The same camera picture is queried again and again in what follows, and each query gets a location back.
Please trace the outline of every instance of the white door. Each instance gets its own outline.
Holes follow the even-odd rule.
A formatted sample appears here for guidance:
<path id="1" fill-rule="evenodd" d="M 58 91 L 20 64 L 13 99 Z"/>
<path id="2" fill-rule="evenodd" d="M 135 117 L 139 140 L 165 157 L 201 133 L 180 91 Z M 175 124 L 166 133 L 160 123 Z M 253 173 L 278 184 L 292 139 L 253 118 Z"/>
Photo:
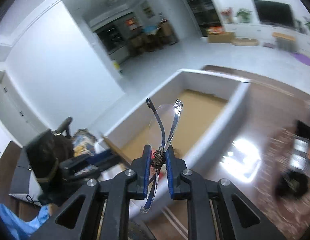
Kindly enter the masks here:
<path id="1" fill-rule="evenodd" d="M 196 27 L 183 0 L 161 0 L 166 8 L 164 16 L 168 18 L 177 37 L 181 40 L 196 35 Z"/>
<path id="2" fill-rule="evenodd" d="M 0 120 L 22 145 L 26 145 L 39 134 L 25 118 L 23 111 L 14 104 L 8 90 L 2 84 L 0 84 Z"/>
<path id="3" fill-rule="evenodd" d="M 20 94 L 17 92 L 11 80 L 8 78 L 8 75 L 5 74 L 1 81 L 2 87 L 6 88 L 7 95 L 10 98 L 10 101 L 15 105 L 15 107 L 19 111 L 22 111 L 24 114 L 24 118 L 34 127 L 36 131 L 42 133 L 47 130 L 47 126 L 45 126 L 39 118 L 33 113 L 33 111 L 28 107 L 28 105 L 24 102 Z"/>

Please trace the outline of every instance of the tv stand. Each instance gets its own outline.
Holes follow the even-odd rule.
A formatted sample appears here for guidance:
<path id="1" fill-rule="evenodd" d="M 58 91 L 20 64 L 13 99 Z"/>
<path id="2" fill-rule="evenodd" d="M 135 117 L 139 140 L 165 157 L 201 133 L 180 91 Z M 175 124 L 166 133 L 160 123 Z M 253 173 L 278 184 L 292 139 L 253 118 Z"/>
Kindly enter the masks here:
<path id="1" fill-rule="evenodd" d="M 282 26 L 265 25 L 260 23 L 224 24 L 224 28 L 226 32 L 234 32 L 237 38 L 257 39 L 261 45 L 265 42 L 276 44 L 276 38 L 272 36 L 273 33 L 292 36 L 296 40 L 297 52 L 310 57 L 310 33 L 304 34 Z"/>

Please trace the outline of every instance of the white tile floor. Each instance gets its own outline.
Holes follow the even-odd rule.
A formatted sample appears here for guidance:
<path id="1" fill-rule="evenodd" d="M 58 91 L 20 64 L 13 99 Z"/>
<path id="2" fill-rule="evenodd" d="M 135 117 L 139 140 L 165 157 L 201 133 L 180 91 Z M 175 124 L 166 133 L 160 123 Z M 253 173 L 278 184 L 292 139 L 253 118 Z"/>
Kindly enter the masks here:
<path id="1" fill-rule="evenodd" d="M 122 63 L 123 78 L 120 85 L 126 95 L 88 128 L 96 135 L 106 132 L 176 70 L 201 69 L 205 65 L 224 66 L 267 76 L 310 94 L 310 66 L 299 62 L 288 52 L 262 46 L 206 43 L 194 37 Z"/>

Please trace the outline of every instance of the ceiling light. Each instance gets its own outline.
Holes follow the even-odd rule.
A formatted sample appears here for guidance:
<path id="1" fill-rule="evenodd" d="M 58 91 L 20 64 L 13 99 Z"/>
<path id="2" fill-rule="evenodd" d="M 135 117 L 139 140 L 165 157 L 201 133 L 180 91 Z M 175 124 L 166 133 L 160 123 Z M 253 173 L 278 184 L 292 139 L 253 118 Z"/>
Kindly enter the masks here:
<path id="1" fill-rule="evenodd" d="M 112 5 L 114 5 L 115 3 L 118 3 L 119 2 L 119 0 L 107 0 L 106 1 L 106 5 L 107 6 L 112 6 Z"/>

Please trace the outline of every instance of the blue gripper pad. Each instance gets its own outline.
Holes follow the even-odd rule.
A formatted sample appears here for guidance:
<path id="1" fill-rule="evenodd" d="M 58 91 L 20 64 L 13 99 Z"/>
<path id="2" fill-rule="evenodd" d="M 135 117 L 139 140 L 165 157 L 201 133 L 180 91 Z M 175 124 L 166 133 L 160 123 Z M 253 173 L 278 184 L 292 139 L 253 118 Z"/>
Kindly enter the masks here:
<path id="1" fill-rule="evenodd" d="M 146 163 L 145 163 L 144 188 L 143 188 L 143 195 L 144 195 L 144 198 L 146 198 L 147 197 L 147 191 L 148 191 L 148 181 L 150 179 L 150 171 L 151 171 L 152 148 L 150 145 L 144 146 L 143 158 L 144 158 L 144 154 L 147 155 L 147 158 L 145 158 Z"/>
<path id="2" fill-rule="evenodd" d="M 167 173 L 168 191 L 169 191 L 169 194 L 171 195 L 171 198 L 173 198 L 174 196 L 173 171 L 172 171 L 172 164 L 171 164 L 171 154 L 169 151 L 170 149 L 168 148 L 167 151 L 165 152 L 166 173 Z"/>
<path id="3" fill-rule="evenodd" d="M 165 152 L 168 190 L 172 199 L 184 199 L 190 193 L 189 185 L 180 178 L 186 169 L 185 161 L 175 158 L 173 147 L 170 145 Z"/>

